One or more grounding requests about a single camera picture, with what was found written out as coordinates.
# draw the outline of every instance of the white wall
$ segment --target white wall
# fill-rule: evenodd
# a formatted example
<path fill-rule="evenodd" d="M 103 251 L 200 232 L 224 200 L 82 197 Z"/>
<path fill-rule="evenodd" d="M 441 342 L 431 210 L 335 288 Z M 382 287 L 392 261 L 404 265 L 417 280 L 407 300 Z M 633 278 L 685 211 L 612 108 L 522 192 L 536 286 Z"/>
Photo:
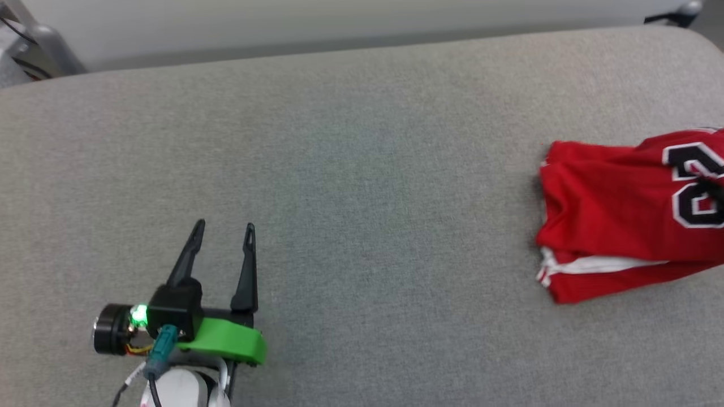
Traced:
<path fill-rule="evenodd" d="M 684 0 L 22 0 L 90 70 L 640 24 Z"/>

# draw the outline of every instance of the gray floor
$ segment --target gray floor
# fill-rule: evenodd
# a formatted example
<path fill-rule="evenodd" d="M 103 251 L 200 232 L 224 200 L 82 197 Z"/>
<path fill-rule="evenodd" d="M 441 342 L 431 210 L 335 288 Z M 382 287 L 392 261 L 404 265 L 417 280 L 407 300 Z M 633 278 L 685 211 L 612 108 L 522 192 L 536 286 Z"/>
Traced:
<path fill-rule="evenodd" d="M 704 11 L 691 25 L 691 29 L 724 50 L 724 0 L 707 0 Z"/>

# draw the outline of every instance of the folded red jersey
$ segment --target folded red jersey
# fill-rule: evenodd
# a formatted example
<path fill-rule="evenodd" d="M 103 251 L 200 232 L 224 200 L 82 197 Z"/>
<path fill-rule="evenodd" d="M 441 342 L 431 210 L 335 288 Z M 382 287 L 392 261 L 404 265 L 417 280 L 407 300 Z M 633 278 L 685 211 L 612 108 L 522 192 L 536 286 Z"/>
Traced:
<path fill-rule="evenodd" d="M 724 263 L 724 130 L 684 130 L 637 147 L 556 141 L 540 169 L 546 222 L 538 280 L 575 303 Z"/>

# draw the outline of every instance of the gray fabric surface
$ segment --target gray fabric surface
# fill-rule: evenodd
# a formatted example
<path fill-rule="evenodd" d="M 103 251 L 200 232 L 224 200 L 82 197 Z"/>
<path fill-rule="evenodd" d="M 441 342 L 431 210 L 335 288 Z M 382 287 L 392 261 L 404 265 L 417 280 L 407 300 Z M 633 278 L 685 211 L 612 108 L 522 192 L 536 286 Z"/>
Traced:
<path fill-rule="evenodd" d="M 722 270 L 556 306 L 533 238 L 548 143 L 720 125 L 723 95 L 722 54 L 672 28 L 3 90 L 0 399 L 109 403 L 137 360 L 96 355 L 91 322 L 147 300 L 205 217 L 207 306 L 257 229 L 269 357 L 235 406 L 722 404 Z"/>

